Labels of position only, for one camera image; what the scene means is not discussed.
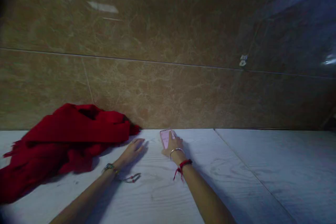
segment watch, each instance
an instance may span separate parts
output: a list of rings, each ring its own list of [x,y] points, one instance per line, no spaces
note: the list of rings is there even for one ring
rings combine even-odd
[[[107,165],[105,165],[104,169],[101,172],[103,173],[104,171],[109,170],[109,169],[112,169],[116,175],[119,173],[119,170],[116,167],[114,167],[114,165],[111,163],[108,163]]]

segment wood grain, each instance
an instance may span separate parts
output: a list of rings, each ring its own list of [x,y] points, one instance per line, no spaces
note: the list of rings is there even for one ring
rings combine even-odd
[[[135,184],[113,182],[91,213],[88,223],[203,223],[188,186],[179,179],[173,181],[176,165],[161,154],[159,131],[143,130],[137,136],[146,139],[148,151],[123,173],[141,172],[142,177]],[[176,133],[183,138],[187,155],[194,160],[196,168],[237,223],[294,223],[212,129],[181,129]],[[5,142],[6,139],[0,139],[1,153],[3,146],[8,145]],[[106,151],[92,172],[53,179],[17,202],[4,206],[5,219],[22,224],[48,223],[125,148],[120,146]]]
[[[297,223],[335,223],[334,133],[216,131]]]

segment silver bangle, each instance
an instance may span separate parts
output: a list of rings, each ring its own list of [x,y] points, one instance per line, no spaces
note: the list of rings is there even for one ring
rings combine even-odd
[[[183,154],[185,154],[184,151],[183,151],[181,148],[176,148],[176,149],[174,149],[174,150],[172,150],[172,151],[170,152],[170,154],[169,154],[169,158],[170,158],[170,160],[172,159],[171,156],[172,156],[173,151],[177,151],[177,150],[178,150],[178,151],[182,151]]]

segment smartphone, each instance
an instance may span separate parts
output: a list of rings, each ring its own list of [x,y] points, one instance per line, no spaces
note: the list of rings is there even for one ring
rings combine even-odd
[[[168,148],[169,132],[171,132],[173,139],[175,139],[175,133],[172,129],[165,129],[165,130],[160,131],[161,142],[162,142],[164,149]]]

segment right hand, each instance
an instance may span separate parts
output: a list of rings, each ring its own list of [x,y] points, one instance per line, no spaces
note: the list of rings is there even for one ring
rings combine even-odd
[[[168,147],[167,147],[167,149],[163,149],[161,151],[161,153],[163,155],[169,157],[171,151],[176,149],[176,148],[183,149],[183,140],[179,137],[175,137],[175,139],[173,139],[172,132],[170,131],[169,132]],[[172,156],[171,159],[175,162],[176,165],[179,165],[184,160],[187,160],[185,154],[180,150],[173,151],[171,156]]]

